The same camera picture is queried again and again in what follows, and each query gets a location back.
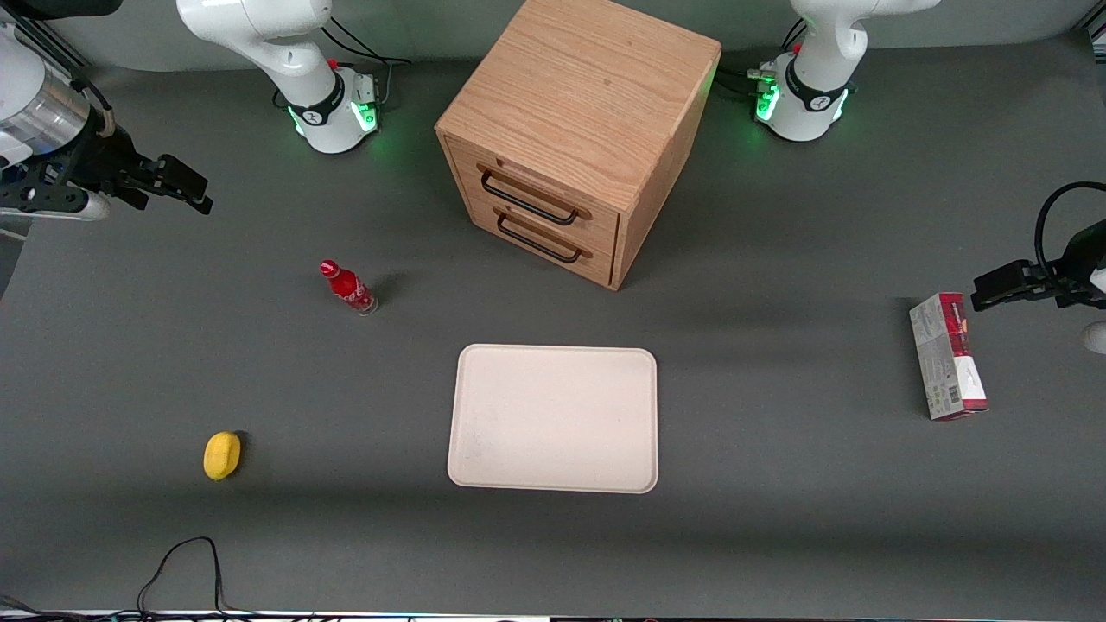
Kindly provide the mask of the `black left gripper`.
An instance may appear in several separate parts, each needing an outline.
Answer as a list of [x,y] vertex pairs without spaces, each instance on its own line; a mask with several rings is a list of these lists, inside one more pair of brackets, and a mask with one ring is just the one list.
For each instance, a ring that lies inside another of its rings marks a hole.
[[970,297],[977,314],[999,304],[1019,301],[1042,288],[1043,271],[1056,307],[1084,305],[1105,308],[1103,266],[1105,265],[1105,220],[1076,232],[1068,240],[1060,259],[1046,260],[1043,237],[1046,222],[1035,226],[1035,255],[1037,263],[1015,260],[1002,265],[997,274],[983,274],[973,280],[975,291]]

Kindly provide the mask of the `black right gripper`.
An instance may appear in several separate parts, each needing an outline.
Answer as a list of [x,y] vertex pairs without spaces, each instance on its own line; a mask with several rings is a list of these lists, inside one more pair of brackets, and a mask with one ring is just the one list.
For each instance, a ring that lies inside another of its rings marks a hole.
[[145,212],[152,200],[174,203],[200,215],[213,209],[213,198],[206,196],[206,177],[174,155],[161,155],[157,162],[143,156],[125,129],[115,129],[107,137],[83,131],[53,152],[50,164],[58,173],[51,210],[107,210],[111,198],[139,212]]

